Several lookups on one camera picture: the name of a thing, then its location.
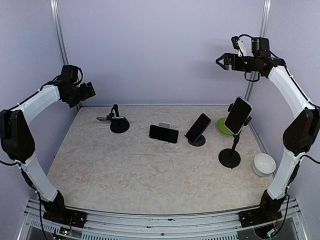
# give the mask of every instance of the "round stand base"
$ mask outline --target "round stand base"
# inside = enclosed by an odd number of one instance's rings
[[[240,164],[241,157],[236,150],[226,148],[219,153],[219,161],[226,168],[233,169]]]
[[[115,134],[122,134],[127,131],[130,127],[130,123],[123,119],[121,121],[113,121],[110,124],[110,129]]]
[[[188,139],[189,144],[191,144],[194,147],[201,147],[203,145],[205,145],[206,143],[206,138],[201,135],[194,143],[190,142],[190,140]]]

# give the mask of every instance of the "marble-pattern tabletop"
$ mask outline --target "marble-pattern tabletop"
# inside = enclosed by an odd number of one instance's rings
[[[225,106],[120,106],[130,122],[128,131],[112,133],[96,120],[111,107],[83,107],[52,163],[48,178],[68,206],[130,214],[190,214],[257,205],[272,177],[259,177],[252,161],[260,153],[244,127],[236,150],[241,163],[222,166],[219,152],[234,138],[221,133],[218,119]],[[203,133],[206,143],[191,146],[184,134],[205,113],[212,123]],[[170,123],[178,142],[149,138],[150,125]]]

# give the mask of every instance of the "white bowl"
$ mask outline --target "white bowl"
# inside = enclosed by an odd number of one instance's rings
[[[260,177],[268,177],[276,170],[276,162],[270,155],[259,153],[254,157],[252,168]]]

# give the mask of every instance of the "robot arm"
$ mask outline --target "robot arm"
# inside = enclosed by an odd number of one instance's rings
[[[242,50],[244,46],[241,49],[241,45],[236,44],[240,42],[240,37],[231,39],[233,47],[239,53],[225,53],[216,63],[224,70],[229,70],[231,65],[232,70],[245,72],[244,76],[248,81],[250,80],[246,78],[246,73],[251,72],[258,72],[258,78],[253,82],[257,82],[260,76],[268,78],[281,92],[294,116],[294,121],[284,131],[282,160],[271,185],[261,198],[260,208],[258,211],[239,214],[242,226],[247,227],[281,217],[279,209],[285,200],[286,189],[297,175],[302,155],[310,150],[318,135],[320,109],[311,102],[291,76],[285,61],[271,56],[274,54],[269,49],[267,38],[250,37],[253,56],[241,56],[241,53],[245,52]]]
[[[61,74],[47,82],[35,94],[18,103],[17,106],[0,112],[0,140],[2,149],[9,158],[18,163],[27,184],[38,191],[46,210],[46,219],[67,223],[74,214],[65,208],[61,193],[50,183],[42,170],[35,153],[35,141],[29,125],[32,120],[50,105],[62,100],[70,108],[96,95],[92,84],[78,79],[80,68],[64,65]]]

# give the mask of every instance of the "black phone stand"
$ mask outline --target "black phone stand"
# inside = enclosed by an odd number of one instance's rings
[[[203,145],[205,145],[206,143],[206,138],[203,135],[200,135],[200,137],[198,137],[198,139],[192,143],[189,139],[188,139],[188,143],[194,147],[201,147]]]
[[[252,118],[249,116],[246,119],[244,126],[247,126],[251,121],[251,119]],[[233,140],[232,148],[223,149],[219,153],[219,162],[226,168],[233,169],[235,167],[238,167],[241,162],[240,154],[236,151],[236,146],[239,143],[239,139],[240,139],[240,133],[241,131],[238,133],[238,135],[233,135],[234,140]]]
[[[130,127],[130,123],[128,122],[128,120],[125,117],[124,118],[114,118],[114,115],[116,117],[120,117],[117,104],[113,105],[113,107],[111,109],[111,113],[109,114],[109,116],[107,116],[107,119],[108,119],[108,117],[111,116],[110,130],[115,134],[122,134],[122,133],[126,132]]]

